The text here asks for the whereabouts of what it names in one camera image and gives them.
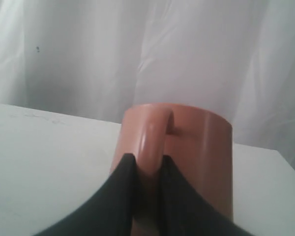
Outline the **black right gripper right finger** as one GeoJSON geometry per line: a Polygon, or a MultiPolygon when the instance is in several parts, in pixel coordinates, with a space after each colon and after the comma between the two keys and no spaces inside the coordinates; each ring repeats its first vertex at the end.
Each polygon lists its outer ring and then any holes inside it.
{"type": "Polygon", "coordinates": [[[162,161],[159,200],[162,236],[238,235],[238,227],[195,191],[167,155],[162,161]]]}

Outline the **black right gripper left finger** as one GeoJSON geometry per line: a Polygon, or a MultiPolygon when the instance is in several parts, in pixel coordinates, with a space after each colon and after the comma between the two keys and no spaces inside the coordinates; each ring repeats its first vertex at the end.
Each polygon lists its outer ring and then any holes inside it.
{"type": "Polygon", "coordinates": [[[137,190],[135,156],[126,153],[100,187],[83,205],[39,236],[129,236],[137,190]]]}

